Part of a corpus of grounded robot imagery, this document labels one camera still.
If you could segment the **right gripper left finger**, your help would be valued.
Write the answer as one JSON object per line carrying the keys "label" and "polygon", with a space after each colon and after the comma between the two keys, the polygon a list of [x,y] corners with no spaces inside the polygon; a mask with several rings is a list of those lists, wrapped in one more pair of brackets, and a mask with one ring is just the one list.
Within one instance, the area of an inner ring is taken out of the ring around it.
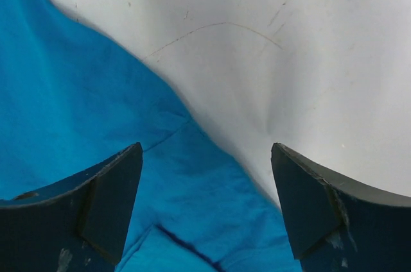
{"label": "right gripper left finger", "polygon": [[1,200],[1,271],[114,271],[142,163],[136,142],[63,180]]}

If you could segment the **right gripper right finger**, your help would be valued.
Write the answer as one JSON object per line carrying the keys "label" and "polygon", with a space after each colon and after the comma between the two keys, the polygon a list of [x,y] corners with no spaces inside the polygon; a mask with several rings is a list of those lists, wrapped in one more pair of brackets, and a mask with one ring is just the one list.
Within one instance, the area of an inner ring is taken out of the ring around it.
{"label": "right gripper right finger", "polygon": [[409,272],[410,198],[272,146],[272,171],[293,256],[303,271]]}

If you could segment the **blue t shirt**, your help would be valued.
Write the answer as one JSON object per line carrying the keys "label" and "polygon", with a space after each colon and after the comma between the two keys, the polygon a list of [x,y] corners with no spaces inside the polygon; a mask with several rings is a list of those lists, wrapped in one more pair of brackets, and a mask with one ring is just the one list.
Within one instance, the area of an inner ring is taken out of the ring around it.
{"label": "blue t shirt", "polygon": [[138,141],[120,271],[299,271],[279,211],[170,87],[49,0],[1,0],[1,194]]}

